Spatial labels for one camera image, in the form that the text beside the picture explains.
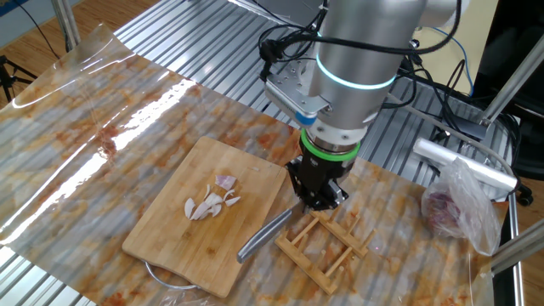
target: wooden floor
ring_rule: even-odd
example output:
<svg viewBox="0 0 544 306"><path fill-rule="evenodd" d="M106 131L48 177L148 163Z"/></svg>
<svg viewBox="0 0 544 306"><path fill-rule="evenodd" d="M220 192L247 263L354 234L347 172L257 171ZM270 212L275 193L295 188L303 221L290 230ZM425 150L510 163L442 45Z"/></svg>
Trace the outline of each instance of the wooden floor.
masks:
<svg viewBox="0 0 544 306"><path fill-rule="evenodd" d="M157 0L83 0L74 7L73 11L80 34L84 38L101 22L106 23L112 30L118 29L156 2ZM43 24L41 28L55 52L62 56L65 53L65 45L57 20L52 19ZM40 75L56 61L38 30L30 31L7 47L0 49L0 55L2 54L36 75ZM20 90L22 87L15 88L16 93ZM3 93L0 93L0 107L6 102ZM535 202L531 207L518 206L519 229L521 231L544 218L544 182L524 179L524 183L533 190ZM542 300L544 300L544 251L523 261L523 273L525 305L542 305Z"/></svg>

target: metal rod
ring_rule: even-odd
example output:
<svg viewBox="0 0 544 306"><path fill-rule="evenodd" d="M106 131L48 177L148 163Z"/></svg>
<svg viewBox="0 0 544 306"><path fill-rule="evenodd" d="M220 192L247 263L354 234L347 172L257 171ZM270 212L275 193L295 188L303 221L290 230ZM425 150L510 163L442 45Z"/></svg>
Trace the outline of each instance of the metal rod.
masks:
<svg viewBox="0 0 544 306"><path fill-rule="evenodd" d="M493 102L480 115L479 124L488 127L508 105L513 96L524 85L538 65L544 60L544 36L536 43L521 62L518 69L510 76Z"/></svg>
<svg viewBox="0 0 544 306"><path fill-rule="evenodd" d="M65 35L67 51L75 48L82 40L77 30L76 19L71 11L71 5L68 0L51 0L54 13L57 15L59 26Z"/></svg>
<svg viewBox="0 0 544 306"><path fill-rule="evenodd" d="M544 219L505 243L493 255L491 271L494 275L522 261L544 247Z"/></svg>

